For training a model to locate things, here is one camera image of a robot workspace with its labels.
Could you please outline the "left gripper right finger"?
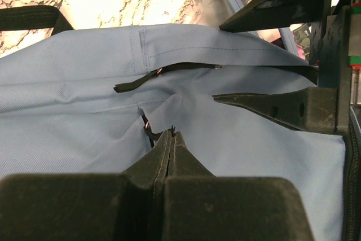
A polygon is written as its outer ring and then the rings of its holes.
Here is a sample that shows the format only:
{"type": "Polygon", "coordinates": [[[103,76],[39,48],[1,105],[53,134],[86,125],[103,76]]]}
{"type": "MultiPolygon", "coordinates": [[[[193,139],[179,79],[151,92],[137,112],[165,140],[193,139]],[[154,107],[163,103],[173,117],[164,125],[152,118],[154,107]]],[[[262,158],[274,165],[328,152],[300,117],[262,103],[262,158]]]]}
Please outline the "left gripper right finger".
{"type": "Polygon", "coordinates": [[[313,240],[294,185],[279,177],[216,177],[181,133],[148,133],[162,158],[149,240],[313,240]]]}

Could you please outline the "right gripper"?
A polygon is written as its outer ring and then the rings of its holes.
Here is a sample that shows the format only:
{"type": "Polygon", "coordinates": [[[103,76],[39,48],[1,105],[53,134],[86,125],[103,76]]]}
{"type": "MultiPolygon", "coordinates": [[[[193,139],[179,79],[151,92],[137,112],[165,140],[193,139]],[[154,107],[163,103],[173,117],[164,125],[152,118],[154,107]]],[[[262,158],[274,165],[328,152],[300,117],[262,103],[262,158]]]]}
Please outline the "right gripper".
{"type": "Polygon", "coordinates": [[[312,23],[310,64],[317,87],[282,94],[235,93],[215,102],[247,109],[295,131],[345,134],[353,99],[353,68],[360,67],[360,0],[251,0],[222,23],[239,33],[312,23]]]}

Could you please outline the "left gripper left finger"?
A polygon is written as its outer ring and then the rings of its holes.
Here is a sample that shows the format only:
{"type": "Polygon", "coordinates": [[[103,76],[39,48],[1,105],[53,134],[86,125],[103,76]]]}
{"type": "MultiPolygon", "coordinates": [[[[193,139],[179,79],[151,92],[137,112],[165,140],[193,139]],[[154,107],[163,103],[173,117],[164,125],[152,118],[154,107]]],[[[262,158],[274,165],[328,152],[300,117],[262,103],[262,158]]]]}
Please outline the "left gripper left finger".
{"type": "Polygon", "coordinates": [[[122,173],[1,180],[2,240],[160,240],[172,133],[122,173]]]}

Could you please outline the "blue student backpack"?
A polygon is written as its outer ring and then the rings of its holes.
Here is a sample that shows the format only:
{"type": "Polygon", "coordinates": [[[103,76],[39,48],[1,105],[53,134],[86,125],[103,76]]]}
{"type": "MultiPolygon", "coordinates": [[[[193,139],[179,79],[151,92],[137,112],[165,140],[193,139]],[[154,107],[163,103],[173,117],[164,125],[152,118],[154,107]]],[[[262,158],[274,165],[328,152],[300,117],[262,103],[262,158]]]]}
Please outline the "blue student backpack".
{"type": "Polygon", "coordinates": [[[350,104],[347,133],[320,134],[213,99],[318,86],[310,56],[271,43],[280,28],[75,30],[55,6],[16,1],[1,0],[2,32],[52,33],[1,59],[1,180],[122,173],[153,149],[148,133],[169,131],[216,177],[290,181],[313,240],[360,239],[359,106],[350,104]]]}

